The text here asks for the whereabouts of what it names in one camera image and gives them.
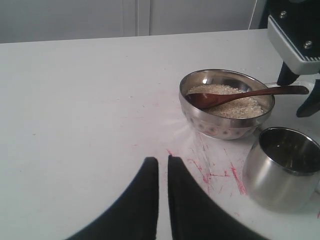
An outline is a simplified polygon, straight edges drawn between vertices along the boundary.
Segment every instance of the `table surface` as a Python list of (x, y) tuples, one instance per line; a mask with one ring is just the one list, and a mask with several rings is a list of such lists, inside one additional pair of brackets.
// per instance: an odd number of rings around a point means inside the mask
[[(275, 240), (319, 237), (318, 195), (283, 214), (264, 210), (242, 190), (254, 135), (206, 137), (180, 109), (180, 80), (196, 70), (276, 82), (282, 60), (266, 30), (6, 43), (0, 53), (0, 239), (73, 235), (120, 196), (147, 156), (159, 160), (157, 239), (171, 239), (169, 153), (252, 230)], [(292, 127), (319, 141), (320, 114), (295, 117), (302, 98), (277, 96), (263, 127)]]

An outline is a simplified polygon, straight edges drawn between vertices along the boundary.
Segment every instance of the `metal cup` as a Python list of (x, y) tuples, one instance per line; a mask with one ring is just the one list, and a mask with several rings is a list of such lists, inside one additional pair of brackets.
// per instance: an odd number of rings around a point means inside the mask
[(262, 131), (243, 167), (243, 184), (249, 196), (273, 211), (300, 209), (319, 181), (320, 146), (305, 134), (285, 127)]

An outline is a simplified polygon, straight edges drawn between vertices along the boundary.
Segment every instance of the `wooden spoon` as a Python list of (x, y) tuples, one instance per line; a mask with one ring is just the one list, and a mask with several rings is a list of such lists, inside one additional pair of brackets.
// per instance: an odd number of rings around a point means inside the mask
[(309, 90), (305, 86), (276, 86), (256, 91), (248, 91), (236, 94), (213, 94), (213, 93), (191, 93), (185, 96), (187, 101), (198, 109), (208, 109), (231, 102), (236, 99), (242, 99), (261, 95), (292, 95), (308, 94)]

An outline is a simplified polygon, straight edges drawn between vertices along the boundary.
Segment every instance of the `metal bowl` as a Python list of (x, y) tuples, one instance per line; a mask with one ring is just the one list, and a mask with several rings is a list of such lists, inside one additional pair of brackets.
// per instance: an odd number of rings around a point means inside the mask
[(268, 87), (253, 77), (223, 69), (199, 70), (185, 76), (179, 88), (182, 112), (196, 130), (216, 139), (232, 140), (247, 137), (269, 118), (275, 105), (273, 95), (254, 96), (264, 112), (260, 116), (238, 119), (212, 115), (194, 107), (185, 98), (189, 89), (205, 84), (229, 85), (244, 92)]

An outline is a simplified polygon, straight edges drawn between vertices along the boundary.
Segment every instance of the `rice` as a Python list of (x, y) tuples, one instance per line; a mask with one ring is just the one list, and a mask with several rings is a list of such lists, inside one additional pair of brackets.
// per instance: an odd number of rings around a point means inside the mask
[[(223, 84), (204, 84), (194, 86), (187, 94), (240, 94), (242, 90)], [(264, 113), (261, 106), (253, 97), (245, 97), (227, 102), (225, 104), (204, 109), (204, 112), (230, 119), (248, 119)]]

